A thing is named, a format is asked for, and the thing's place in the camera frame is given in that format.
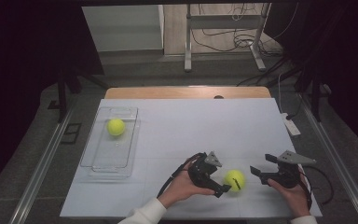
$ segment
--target white sleeve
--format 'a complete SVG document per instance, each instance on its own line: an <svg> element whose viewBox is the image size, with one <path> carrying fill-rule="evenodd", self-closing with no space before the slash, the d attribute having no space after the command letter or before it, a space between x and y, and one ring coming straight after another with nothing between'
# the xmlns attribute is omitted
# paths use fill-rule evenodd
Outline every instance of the white sleeve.
<svg viewBox="0 0 358 224"><path fill-rule="evenodd" d="M313 216L298 217L290 221L291 224L317 224Z"/></svg>
<svg viewBox="0 0 358 224"><path fill-rule="evenodd" d="M164 205L154 198L145 206L132 210L129 216L119 224L157 224L166 212Z"/></svg>

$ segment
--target white table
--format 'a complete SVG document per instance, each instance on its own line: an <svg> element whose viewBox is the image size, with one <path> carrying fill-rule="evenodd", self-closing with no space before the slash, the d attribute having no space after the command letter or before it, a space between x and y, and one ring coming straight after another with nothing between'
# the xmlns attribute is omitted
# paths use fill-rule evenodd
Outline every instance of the white table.
<svg viewBox="0 0 358 224"><path fill-rule="evenodd" d="M240 169L246 187L240 193L192 196L172 206L164 218L232 219L290 217L282 196L261 185L250 165L276 172L265 154L295 151L277 104L265 99L130 99L101 100L104 106L138 108L141 121L132 174L115 182L89 182L90 168L77 167L61 217L125 217L156 197L163 183L186 158L214 151L223 167L212 178L222 184L226 171ZM321 211L313 198L311 213Z"/></svg>

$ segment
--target gray floor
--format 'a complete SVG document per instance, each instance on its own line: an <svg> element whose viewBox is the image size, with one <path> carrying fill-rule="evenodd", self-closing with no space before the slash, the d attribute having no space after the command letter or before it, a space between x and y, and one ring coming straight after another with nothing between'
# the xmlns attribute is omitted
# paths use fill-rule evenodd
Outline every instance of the gray floor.
<svg viewBox="0 0 358 224"><path fill-rule="evenodd" d="M193 71L184 72L183 57L164 57L158 52L129 52L125 54L104 53L101 55L106 76L96 76L101 80L118 87L142 86L187 86L216 85L235 86L240 81L260 75L250 53L197 55L193 60ZM272 66L278 59L266 58L267 66ZM270 78L276 77L287 66L277 71ZM73 144L61 143L49 166L44 182L36 195L34 204L25 223L106 223L103 220L74 220L60 218L62 203L70 187L76 166L80 160L93 118L104 90L99 86L80 78L83 90L80 94L67 92L70 102L76 101L70 124L81 123L79 136ZM296 77L283 81L270 92L281 102L282 111L296 113L300 100L293 90ZM51 101L57 100L57 87L45 89L41 96L41 105L34 122L24 136L15 155L0 175L0 223L8 223L21 195L39 162L46 145L57 128L58 111L48 110ZM328 105L325 98L321 100L321 117L325 129L335 144L339 155L344 160L351 175L358 185L358 138ZM358 223L358 215L351 202L351 197L343 188L335 169L327 159L324 148L310 126L310 121L303 109L299 110L293 121L302 132L293 138L298 153L318 161L333 183L335 197L329 204L322 202L328 198L330 191L325 179L312 170L307 171L314 187L317 204L324 217L319 223ZM72 134L66 134L62 141L74 140ZM247 220L247 223L286 223L285 219Z"/></svg>

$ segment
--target metal stand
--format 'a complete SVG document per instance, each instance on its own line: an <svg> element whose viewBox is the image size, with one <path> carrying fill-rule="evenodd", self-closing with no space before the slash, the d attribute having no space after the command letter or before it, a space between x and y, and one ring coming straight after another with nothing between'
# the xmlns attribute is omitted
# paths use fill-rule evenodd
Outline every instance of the metal stand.
<svg viewBox="0 0 358 224"><path fill-rule="evenodd" d="M257 29L255 40L250 46L250 50L255 58L259 71L266 71L266 66L258 52L258 43L263 33L266 23L267 14L269 12L270 3L266 3L263 7L261 15L242 15L242 19L233 20L231 15L195 15L190 12L190 4L187 4L186 14L186 51L185 51L185 71L191 71L191 30L197 29Z"/></svg>

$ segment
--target yellow tennis ball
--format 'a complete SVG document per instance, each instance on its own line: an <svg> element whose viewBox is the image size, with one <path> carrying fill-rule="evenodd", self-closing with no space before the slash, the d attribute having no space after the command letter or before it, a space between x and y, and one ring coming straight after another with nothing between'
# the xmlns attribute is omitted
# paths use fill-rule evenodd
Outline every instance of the yellow tennis ball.
<svg viewBox="0 0 358 224"><path fill-rule="evenodd" d="M121 119L110 119L107 122L107 131L113 136L118 136L124 133L126 124Z"/></svg>
<svg viewBox="0 0 358 224"><path fill-rule="evenodd" d="M226 173L225 184L230 185L233 191L240 191L245 187L245 175L239 170L230 170Z"/></svg>

